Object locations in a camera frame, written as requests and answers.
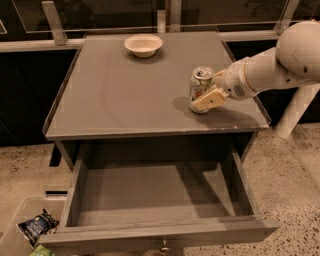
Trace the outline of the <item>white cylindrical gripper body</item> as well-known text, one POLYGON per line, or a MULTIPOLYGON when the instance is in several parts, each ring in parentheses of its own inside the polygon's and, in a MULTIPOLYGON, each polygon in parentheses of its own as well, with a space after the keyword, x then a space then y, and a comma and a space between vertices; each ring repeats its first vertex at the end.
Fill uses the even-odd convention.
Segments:
POLYGON ((223 73, 221 87, 234 100, 245 100, 257 95, 248 84, 246 79, 246 64, 249 58, 246 57, 232 63, 223 73))

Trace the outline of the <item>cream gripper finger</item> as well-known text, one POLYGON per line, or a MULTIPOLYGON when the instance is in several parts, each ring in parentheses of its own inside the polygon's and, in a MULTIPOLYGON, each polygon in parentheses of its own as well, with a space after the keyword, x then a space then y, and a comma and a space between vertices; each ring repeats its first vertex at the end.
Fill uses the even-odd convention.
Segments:
POLYGON ((192 102, 192 109, 195 112, 205 112, 222 106, 228 97, 229 94, 222 88, 212 87, 192 102))
POLYGON ((223 74, 225 73, 226 69, 223 69, 217 73, 214 74, 214 80, 216 84, 220 84, 221 83, 221 79, 223 74))

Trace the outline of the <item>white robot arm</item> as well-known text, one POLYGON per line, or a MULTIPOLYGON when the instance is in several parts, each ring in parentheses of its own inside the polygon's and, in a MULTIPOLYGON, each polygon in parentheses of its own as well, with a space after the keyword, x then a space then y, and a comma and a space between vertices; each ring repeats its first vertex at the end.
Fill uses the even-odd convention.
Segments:
POLYGON ((213 74, 196 69, 196 91, 189 107, 205 113, 229 98, 244 100, 266 90, 283 90, 320 81, 320 22, 303 21, 287 28, 275 47, 232 63, 213 74))

